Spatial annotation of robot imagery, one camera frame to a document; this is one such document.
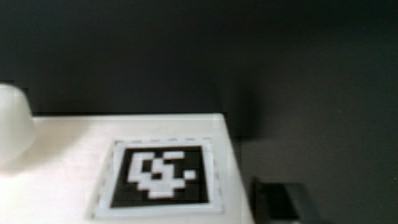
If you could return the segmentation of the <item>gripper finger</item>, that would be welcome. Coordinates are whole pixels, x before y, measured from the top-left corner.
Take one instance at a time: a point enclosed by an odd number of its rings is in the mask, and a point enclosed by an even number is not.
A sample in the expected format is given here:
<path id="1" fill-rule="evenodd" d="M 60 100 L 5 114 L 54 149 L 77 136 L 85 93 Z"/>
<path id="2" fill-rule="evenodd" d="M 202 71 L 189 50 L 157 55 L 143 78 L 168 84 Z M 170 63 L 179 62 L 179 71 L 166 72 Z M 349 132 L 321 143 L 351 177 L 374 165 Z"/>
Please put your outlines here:
<path id="1" fill-rule="evenodd" d="M 255 224 L 323 224 L 301 184 L 252 180 L 252 215 Z"/>

